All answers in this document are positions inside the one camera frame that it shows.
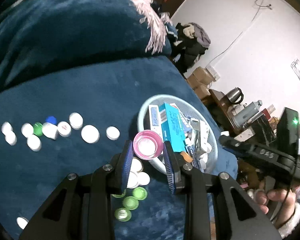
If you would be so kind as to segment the right hand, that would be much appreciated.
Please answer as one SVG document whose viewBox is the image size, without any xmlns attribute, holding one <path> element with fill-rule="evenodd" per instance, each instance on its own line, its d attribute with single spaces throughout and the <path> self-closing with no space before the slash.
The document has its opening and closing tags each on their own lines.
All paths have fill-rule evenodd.
<svg viewBox="0 0 300 240">
<path fill-rule="evenodd" d="M 263 190 L 257 190 L 254 201 L 260 206 L 264 214 L 269 212 L 269 202 L 275 205 L 275 209 L 279 205 L 281 211 L 277 213 L 277 217 L 274 219 L 274 226 L 278 229 L 294 215 L 296 194 L 285 189 L 270 190 L 267 193 Z"/>
</svg>

